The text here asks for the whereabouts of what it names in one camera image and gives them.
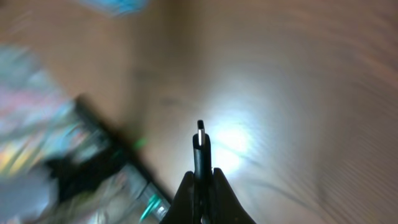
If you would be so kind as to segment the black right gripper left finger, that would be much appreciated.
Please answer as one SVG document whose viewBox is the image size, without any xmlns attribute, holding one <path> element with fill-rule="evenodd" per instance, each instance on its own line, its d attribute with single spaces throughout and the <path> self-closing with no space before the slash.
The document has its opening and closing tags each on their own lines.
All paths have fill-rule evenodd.
<svg viewBox="0 0 398 224">
<path fill-rule="evenodd" d="M 193 184 L 192 171 L 185 173 L 171 206 L 160 224 L 192 224 L 193 223 Z"/>
</svg>

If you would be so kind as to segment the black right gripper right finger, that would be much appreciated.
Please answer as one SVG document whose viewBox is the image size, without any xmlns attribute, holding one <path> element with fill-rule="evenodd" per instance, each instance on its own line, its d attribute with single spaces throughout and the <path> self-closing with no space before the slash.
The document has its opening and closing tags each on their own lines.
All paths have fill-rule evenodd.
<svg viewBox="0 0 398 224">
<path fill-rule="evenodd" d="M 243 209 L 220 168 L 213 170 L 213 215 L 219 224 L 255 224 L 256 222 Z"/>
</svg>

